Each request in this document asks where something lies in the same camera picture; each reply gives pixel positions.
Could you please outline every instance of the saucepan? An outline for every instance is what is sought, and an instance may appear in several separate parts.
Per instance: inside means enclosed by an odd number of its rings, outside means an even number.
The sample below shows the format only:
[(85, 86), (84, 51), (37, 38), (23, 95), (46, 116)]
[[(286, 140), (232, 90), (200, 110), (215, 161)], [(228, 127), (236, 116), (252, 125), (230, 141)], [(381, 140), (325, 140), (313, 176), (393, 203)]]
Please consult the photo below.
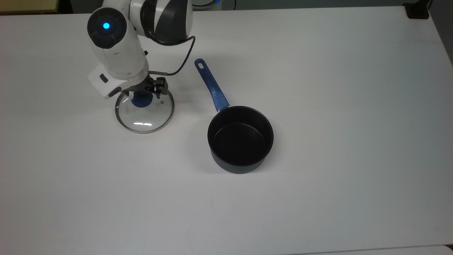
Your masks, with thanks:
[(207, 130), (207, 141), (214, 161), (235, 174), (255, 170), (263, 163), (274, 143), (274, 131), (269, 120), (247, 106), (229, 107), (205, 61), (197, 59), (195, 66), (218, 112)]

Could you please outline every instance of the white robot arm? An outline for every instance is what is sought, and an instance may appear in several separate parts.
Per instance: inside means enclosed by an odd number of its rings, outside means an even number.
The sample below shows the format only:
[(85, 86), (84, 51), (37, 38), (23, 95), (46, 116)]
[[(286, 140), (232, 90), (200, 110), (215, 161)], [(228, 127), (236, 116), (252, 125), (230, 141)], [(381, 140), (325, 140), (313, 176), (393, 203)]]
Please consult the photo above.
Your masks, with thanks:
[(141, 90), (152, 79), (137, 35), (175, 45), (187, 39), (191, 28), (191, 0), (105, 0), (87, 24), (100, 61), (88, 79), (104, 98)]

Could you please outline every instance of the table surface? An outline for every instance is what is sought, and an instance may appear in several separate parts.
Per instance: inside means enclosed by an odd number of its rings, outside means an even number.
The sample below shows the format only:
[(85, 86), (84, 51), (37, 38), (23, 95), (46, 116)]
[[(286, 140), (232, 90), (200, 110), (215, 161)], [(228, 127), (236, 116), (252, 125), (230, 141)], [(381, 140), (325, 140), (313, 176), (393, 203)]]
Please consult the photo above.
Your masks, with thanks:
[(58, 0), (2, 0), (0, 1), (0, 13), (48, 13), (56, 12)]
[(384, 250), (344, 251), (329, 253), (329, 255), (453, 255), (453, 251), (446, 246), (429, 246)]
[[(0, 250), (280, 255), (453, 243), (453, 68), (403, 7), (196, 12), (168, 77), (175, 114), (136, 134), (87, 80), (89, 15), (0, 17)], [(188, 44), (140, 38), (152, 70)], [(262, 112), (274, 146), (235, 175), (216, 111)]]

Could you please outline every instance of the white plastic casing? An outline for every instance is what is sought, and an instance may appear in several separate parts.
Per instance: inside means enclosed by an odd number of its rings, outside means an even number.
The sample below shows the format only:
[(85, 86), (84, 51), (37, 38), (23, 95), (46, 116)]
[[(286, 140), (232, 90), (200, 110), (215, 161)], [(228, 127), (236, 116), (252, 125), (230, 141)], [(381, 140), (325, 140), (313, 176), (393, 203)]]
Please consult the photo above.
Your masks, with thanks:
[[(102, 97), (109, 98), (109, 94), (117, 87), (124, 90), (142, 82), (148, 76), (149, 66), (137, 33), (128, 20), (129, 1), (107, 0), (101, 8), (105, 7), (119, 10), (126, 20), (126, 33), (123, 39), (112, 48), (103, 49), (97, 47), (92, 40), (89, 40), (94, 54), (104, 68), (102, 69), (98, 65), (88, 78)], [(109, 82), (105, 83), (102, 81), (101, 74)]]

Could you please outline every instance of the pan handle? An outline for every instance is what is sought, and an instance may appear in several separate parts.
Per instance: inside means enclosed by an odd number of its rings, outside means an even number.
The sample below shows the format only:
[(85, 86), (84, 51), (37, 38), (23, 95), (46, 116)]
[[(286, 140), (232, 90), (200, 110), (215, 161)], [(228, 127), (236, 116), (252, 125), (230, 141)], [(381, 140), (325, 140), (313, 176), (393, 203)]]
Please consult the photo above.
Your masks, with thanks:
[(211, 93), (212, 100), (214, 101), (214, 106), (216, 107), (216, 110), (219, 112), (230, 106), (227, 99), (225, 98), (225, 95), (223, 95), (222, 90), (220, 90), (219, 85), (217, 84), (216, 80), (214, 79), (214, 76), (212, 75), (211, 71), (207, 67), (204, 60), (197, 59), (195, 61), (195, 66), (197, 67), (197, 70), (200, 73), (201, 78), (203, 78), (206, 87), (209, 89), (209, 92)]

